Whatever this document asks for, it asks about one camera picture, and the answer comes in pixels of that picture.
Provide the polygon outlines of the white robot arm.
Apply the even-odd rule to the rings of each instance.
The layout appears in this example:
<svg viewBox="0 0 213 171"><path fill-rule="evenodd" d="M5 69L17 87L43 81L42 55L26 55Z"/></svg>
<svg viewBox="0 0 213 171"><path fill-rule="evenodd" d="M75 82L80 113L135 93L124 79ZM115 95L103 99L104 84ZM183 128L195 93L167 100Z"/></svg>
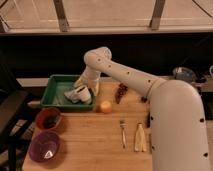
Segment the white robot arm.
<svg viewBox="0 0 213 171"><path fill-rule="evenodd" d="M153 171L211 171L205 113L190 84L166 80L111 60L106 47L84 55L90 81L102 72L148 99Z"/></svg>

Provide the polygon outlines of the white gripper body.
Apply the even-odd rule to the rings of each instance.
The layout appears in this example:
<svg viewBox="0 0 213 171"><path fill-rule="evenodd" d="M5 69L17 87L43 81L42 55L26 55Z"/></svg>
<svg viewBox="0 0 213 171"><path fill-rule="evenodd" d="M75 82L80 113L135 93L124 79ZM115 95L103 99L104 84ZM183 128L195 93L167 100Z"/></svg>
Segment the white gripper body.
<svg viewBox="0 0 213 171"><path fill-rule="evenodd" d="M95 87L99 83L99 79L100 72L91 68L86 68L81 75L81 81L90 88Z"/></svg>

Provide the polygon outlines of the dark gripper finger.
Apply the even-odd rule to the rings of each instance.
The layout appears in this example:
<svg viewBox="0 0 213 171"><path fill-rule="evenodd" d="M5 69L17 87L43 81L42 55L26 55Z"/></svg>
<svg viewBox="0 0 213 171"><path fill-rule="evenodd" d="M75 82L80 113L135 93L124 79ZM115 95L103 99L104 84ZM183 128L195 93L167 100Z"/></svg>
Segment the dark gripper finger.
<svg viewBox="0 0 213 171"><path fill-rule="evenodd" d="M79 78L77 81L75 81L74 87L76 88L76 87L79 87L81 85L83 85L83 81L82 81L82 78Z"/></svg>

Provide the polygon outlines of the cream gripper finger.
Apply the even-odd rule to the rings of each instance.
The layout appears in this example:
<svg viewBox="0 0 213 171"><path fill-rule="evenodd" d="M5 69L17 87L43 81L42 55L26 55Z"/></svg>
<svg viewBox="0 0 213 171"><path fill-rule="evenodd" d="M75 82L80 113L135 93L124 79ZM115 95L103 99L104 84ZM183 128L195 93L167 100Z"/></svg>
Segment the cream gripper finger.
<svg viewBox="0 0 213 171"><path fill-rule="evenodd" d="M95 85L94 94L97 96L99 93L99 83Z"/></svg>

